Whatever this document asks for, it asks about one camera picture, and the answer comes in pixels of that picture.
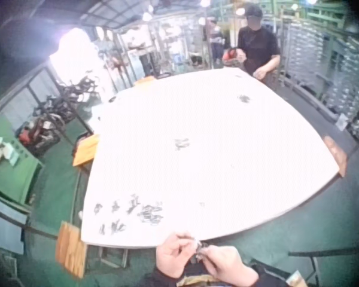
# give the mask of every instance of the hand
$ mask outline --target hand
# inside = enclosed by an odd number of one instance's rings
[[[236,49],[237,52],[237,60],[239,61],[239,63],[243,63],[244,61],[246,61],[246,54],[242,49]]]
[[[252,76],[258,80],[263,80],[267,74],[267,70],[264,67],[259,67]]]
[[[237,287],[252,286],[258,273],[242,263],[238,250],[233,246],[210,245],[201,250],[202,261],[210,275]]]
[[[188,233],[173,233],[156,249],[157,268],[171,278],[180,278],[197,244]]]

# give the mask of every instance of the small metal part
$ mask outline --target small metal part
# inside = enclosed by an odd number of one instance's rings
[[[117,220],[116,222],[112,222],[112,234],[124,231],[126,228],[126,225],[123,223],[120,223],[120,220]]]
[[[190,145],[189,139],[175,139],[174,143],[177,148],[177,151],[179,151],[181,148],[186,148]]]
[[[141,217],[142,222],[149,222],[151,225],[157,225],[161,222],[163,216],[157,214],[162,211],[160,203],[157,206],[145,205],[142,207],[142,211],[138,214]]]
[[[141,203],[138,202],[138,196],[136,196],[135,194],[132,195],[132,200],[130,201],[130,204],[131,204],[131,207],[126,211],[126,213],[128,215],[130,215],[133,210],[138,206],[140,205]]]
[[[102,205],[100,203],[97,203],[95,206],[95,214],[99,213],[101,208],[102,208]]]
[[[243,95],[243,94],[240,95],[238,97],[238,99],[240,99],[242,103],[248,103],[250,101],[250,98],[248,96]]]
[[[114,201],[113,206],[112,206],[112,212],[116,212],[120,209],[120,206],[117,203],[117,200]]]
[[[100,233],[101,235],[105,235],[105,224],[102,224],[102,225],[101,225],[99,233]]]

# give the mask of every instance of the man in black t-shirt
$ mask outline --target man in black t-shirt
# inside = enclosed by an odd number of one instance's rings
[[[246,9],[247,27],[238,33],[237,58],[246,71],[260,81],[278,67],[281,55],[276,36],[261,26],[262,10],[256,4]]]

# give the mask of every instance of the black t-shirt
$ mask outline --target black t-shirt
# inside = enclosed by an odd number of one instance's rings
[[[244,65],[250,75],[265,65],[271,56],[281,54],[276,36],[264,27],[258,31],[249,27],[241,28],[238,33],[238,48],[246,53]]]

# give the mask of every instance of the black cap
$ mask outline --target black cap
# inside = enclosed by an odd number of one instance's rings
[[[246,13],[245,13],[246,17],[249,17],[249,16],[255,16],[255,17],[258,17],[258,18],[263,17],[262,9],[257,4],[249,4],[249,5],[247,5],[245,11],[246,11]]]

